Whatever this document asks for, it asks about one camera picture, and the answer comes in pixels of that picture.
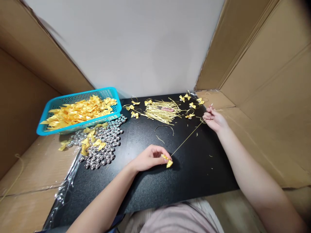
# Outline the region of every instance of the teal plastic basket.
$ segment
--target teal plastic basket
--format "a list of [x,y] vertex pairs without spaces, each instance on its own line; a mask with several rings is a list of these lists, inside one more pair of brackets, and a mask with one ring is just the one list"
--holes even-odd
[[[81,123],[78,123],[78,124],[75,124],[72,126],[67,126],[65,128],[53,130],[53,131],[47,131],[48,125],[40,125],[40,122],[43,122],[46,119],[48,119],[49,117],[54,115],[53,113],[49,113],[49,111],[51,109],[60,108],[63,104],[74,104],[75,102],[78,102],[81,100],[89,100],[90,96],[92,96],[92,95],[97,95],[102,100],[107,98],[107,97],[116,99],[117,104],[111,106],[114,113],[106,115],[106,116],[102,116],[99,118],[95,118],[95,119],[92,119],[89,121],[81,122]],[[72,132],[78,131],[80,129],[84,129],[86,127],[91,127],[91,126],[94,126],[96,124],[101,124],[101,123],[104,123],[106,121],[117,119],[118,117],[120,117],[121,110],[122,110],[122,106],[120,103],[118,92],[114,87],[106,87],[106,88],[97,89],[97,90],[93,90],[93,91],[86,91],[86,92],[80,92],[80,93],[76,93],[76,94],[63,95],[63,96],[51,99],[49,102],[47,102],[47,104],[44,108],[44,111],[42,113],[38,128],[37,128],[37,134],[39,134],[41,136],[47,136],[47,135],[56,134],[56,133],[58,133],[58,134],[72,133]]]

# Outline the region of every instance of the left hand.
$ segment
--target left hand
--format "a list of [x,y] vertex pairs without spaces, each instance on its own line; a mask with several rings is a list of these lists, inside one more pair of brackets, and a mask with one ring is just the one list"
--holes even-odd
[[161,157],[161,154],[172,160],[169,153],[161,146],[150,145],[141,152],[132,162],[129,163],[137,172],[148,170],[156,165],[165,164],[168,160]]

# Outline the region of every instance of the clear plastic wrap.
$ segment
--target clear plastic wrap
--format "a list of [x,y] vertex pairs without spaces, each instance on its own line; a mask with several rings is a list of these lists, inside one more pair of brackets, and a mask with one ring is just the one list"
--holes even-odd
[[55,202],[53,204],[53,207],[49,213],[49,216],[47,217],[44,225],[43,230],[48,230],[53,227],[55,216],[57,212],[60,210],[61,207],[63,207],[66,204],[66,200],[70,196],[70,193],[73,190],[73,181],[76,175],[76,172],[78,170],[78,167],[80,165],[79,159],[81,157],[81,149],[78,152],[75,160],[73,161],[68,174],[64,180],[64,182],[61,184],[61,186],[58,188],[58,193],[55,195]]

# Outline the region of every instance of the black tabletop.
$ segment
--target black tabletop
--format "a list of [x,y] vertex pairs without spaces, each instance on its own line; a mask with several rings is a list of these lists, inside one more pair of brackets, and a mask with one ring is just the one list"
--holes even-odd
[[[145,110],[144,101],[153,100],[179,101],[180,94],[161,95],[138,98],[141,102],[135,109]],[[189,109],[189,103],[182,103],[181,109]],[[131,104],[131,99],[121,100],[121,104]],[[195,115],[201,117],[205,108],[195,110]],[[124,133],[121,145],[116,147],[115,160],[98,170],[86,170],[79,166],[73,181],[73,190],[66,198],[66,204],[57,212],[53,227],[70,225],[87,207],[88,204],[109,184],[110,181],[150,144],[163,146],[172,154],[181,143],[200,124],[200,119],[193,117],[176,117],[174,136],[169,127],[157,120],[140,116],[131,118],[131,111],[122,109],[122,114],[128,117],[121,125]],[[159,165],[140,172],[128,191],[118,214],[160,207],[196,197],[208,196],[238,189],[227,156],[217,135],[206,124],[201,124],[189,139],[172,157],[173,165],[166,168]]]

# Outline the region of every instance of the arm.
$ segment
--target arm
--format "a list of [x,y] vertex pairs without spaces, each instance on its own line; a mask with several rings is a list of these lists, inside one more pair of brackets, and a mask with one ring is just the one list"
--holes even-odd
[[281,187],[250,156],[225,118],[210,106],[203,119],[217,133],[238,185],[267,232],[307,232],[306,224]]
[[107,185],[74,221],[67,232],[105,232],[110,227],[118,209],[138,172],[145,171],[168,161],[161,154],[172,159],[160,146],[150,145]]

